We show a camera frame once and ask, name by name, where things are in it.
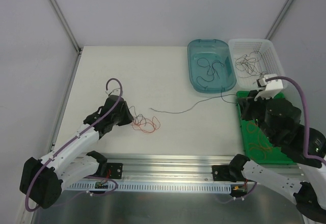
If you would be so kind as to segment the dark wire pulled from tangle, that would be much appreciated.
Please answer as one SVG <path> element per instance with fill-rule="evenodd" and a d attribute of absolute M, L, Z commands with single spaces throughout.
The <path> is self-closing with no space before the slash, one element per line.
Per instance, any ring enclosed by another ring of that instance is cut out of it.
<path fill-rule="evenodd" d="M 245 72 L 249 76 L 256 76 L 259 74 L 258 64 L 261 58 L 262 54 L 258 51 L 244 54 L 235 59 L 235 68 L 240 72 Z"/>

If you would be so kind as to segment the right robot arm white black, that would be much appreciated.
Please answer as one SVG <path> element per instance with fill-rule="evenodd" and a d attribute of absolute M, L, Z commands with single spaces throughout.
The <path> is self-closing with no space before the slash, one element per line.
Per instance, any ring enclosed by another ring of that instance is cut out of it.
<path fill-rule="evenodd" d="M 260 183 L 289 199 L 306 218 L 325 223 L 325 165 L 321 162 L 325 159 L 325 136 L 300 124 L 301 110 L 290 101 L 256 98 L 257 94 L 250 91 L 237 99 L 240 118 L 253 121 L 272 146 L 297 163 L 307 181 L 284 177 L 241 154 L 228 165 L 230 180 Z"/>

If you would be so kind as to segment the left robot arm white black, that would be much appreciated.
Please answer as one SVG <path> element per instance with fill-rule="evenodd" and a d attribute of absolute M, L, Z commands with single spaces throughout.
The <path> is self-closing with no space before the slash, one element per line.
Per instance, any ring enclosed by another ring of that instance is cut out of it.
<path fill-rule="evenodd" d="M 66 188 L 82 178 L 107 177 L 106 157 L 86 150 L 114 126 L 129 125 L 132 121 L 127 102 L 120 96 L 109 95 L 63 146 L 39 159 L 29 158 L 24 163 L 19 186 L 25 194 L 25 209 L 34 212 L 40 207 L 51 207 Z"/>

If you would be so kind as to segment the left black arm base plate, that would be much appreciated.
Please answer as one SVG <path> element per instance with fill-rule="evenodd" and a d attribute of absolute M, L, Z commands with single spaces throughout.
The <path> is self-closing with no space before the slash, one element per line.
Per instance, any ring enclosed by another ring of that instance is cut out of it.
<path fill-rule="evenodd" d="M 123 163 L 103 163 L 99 165 L 96 176 L 109 179 L 121 179 L 123 173 Z"/>

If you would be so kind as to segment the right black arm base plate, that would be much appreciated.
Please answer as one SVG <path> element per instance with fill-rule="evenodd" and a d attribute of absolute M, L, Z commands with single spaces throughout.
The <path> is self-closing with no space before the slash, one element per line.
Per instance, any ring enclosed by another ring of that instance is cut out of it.
<path fill-rule="evenodd" d="M 244 182 L 246 180 L 240 170 L 229 165 L 213 165 L 211 169 L 214 181 Z"/>

